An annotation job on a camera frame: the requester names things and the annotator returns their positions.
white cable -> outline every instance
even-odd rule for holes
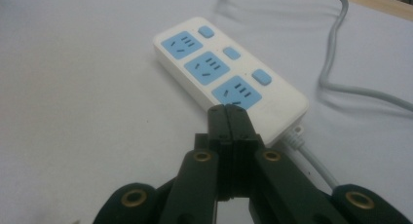
[[[364,95],[364,96],[369,96],[377,99],[384,100],[386,102],[389,102],[391,104],[397,105],[403,109],[413,111],[413,103],[410,103],[406,100],[400,99],[396,96],[387,94],[387,93],[382,93],[366,88],[359,88],[359,87],[353,87],[353,86],[345,86],[345,85],[339,85],[339,84],[333,84],[328,81],[328,74],[331,70],[333,61],[334,61],[334,56],[335,56],[335,49],[336,49],[336,38],[337,38],[337,31],[338,28],[340,27],[341,23],[344,20],[344,17],[346,16],[347,11],[349,10],[349,1],[348,0],[339,0],[342,4],[341,12],[338,18],[335,20],[334,24],[331,26],[329,35],[328,35],[328,45],[327,45],[327,55],[325,58],[324,66],[322,68],[322,71],[319,75],[319,85],[322,88],[325,88],[327,90],[339,92],[339,93],[352,93],[352,94],[358,94],[358,95]]]
[[[304,146],[304,139],[295,132],[295,130],[289,131],[283,138],[282,143],[294,150],[298,150],[303,157],[316,169],[319,175],[325,180],[325,182],[334,189],[340,185],[331,174],[331,172],[319,161],[319,159]]]

blue outlet cover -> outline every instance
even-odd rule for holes
[[[221,104],[235,104],[247,110],[262,96],[240,76],[235,76],[212,91]]]
[[[203,44],[189,32],[183,31],[162,42],[162,46],[175,59],[181,59],[200,49]]]
[[[208,85],[227,73],[230,68],[212,52],[188,61],[185,68],[203,85]]]

white power strip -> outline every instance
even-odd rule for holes
[[[207,111],[236,104],[267,146],[295,127],[307,98],[203,18],[189,19],[154,39],[162,66]]]

